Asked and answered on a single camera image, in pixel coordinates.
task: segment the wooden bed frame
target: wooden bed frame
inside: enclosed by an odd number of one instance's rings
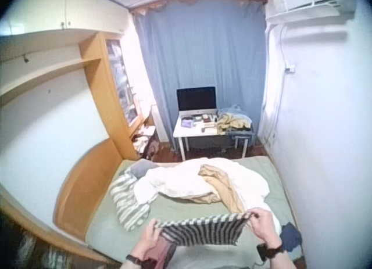
[[[122,161],[111,139],[89,150],[61,187],[54,209],[54,224],[85,241],[92,218]]]

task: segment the person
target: person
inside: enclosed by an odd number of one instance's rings
[[[262,208],[252,208],[247,210],[247,213],[253,213],[249,219],[249,226],[252,232],[261,240],[263,240],[268,249],[278,248],[282,242],[279,235],[275,231],[273,215],[270,211]],[[152,219],[145,227],[141,239],[134,246],[131,256],[143,260],[146,252],[156,246],[161,232],[160,228],[155,228],[157,220]],[[139,269],[140,265],[126,260],[120,269]],[[289,258],[287,252],[277,253],[274,258],[270,259],[270,268],[272,269],[295,269],[295,265]]]

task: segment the monitor screen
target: monitor screen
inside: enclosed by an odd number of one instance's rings
[[[216,88],[200,87],[177,90],[178,110],[216,109]]]

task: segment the striped towel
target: striped towel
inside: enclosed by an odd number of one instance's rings
[[[129,172],[125,172],[113,181],[109,192],[116,206],[117,218],[127,231],[139,227],[149,216],[150,205],[138,204],[133,187],[137,179]]]
[[[236,245],[248,214],[226,214],[160,223],[161,235],[178,246]]]

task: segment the hand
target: hand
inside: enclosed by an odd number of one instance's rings
[[[143,260],[146,252],[149,249],[152,249],[156,246],[158,242],[161,228],[155,228],[155,225],[158,221],[156,219],[151,219],[149,224],[145,227],[141,239],[137,242],[134,249],[131,252],[131,255]]]
[[[262,208],[252,208],[247,213],[253,213],[249,222],[253,233],[264,240],[269,249],[275,249],[281,245],[281,239],[275,231],[273,214]]]

